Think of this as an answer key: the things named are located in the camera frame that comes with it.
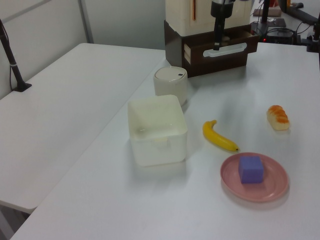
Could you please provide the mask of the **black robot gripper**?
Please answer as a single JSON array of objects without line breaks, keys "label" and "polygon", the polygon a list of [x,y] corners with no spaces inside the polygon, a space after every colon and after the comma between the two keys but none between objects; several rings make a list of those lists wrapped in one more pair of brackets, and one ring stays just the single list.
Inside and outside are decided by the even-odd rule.
[{"label": "black robot gripper", "polygon": [[214,46],[218,51],[224,36],[225,18],[229,18],[233,12],[234,0],[212,0],[210,14],[215,18],[214,24]]}]

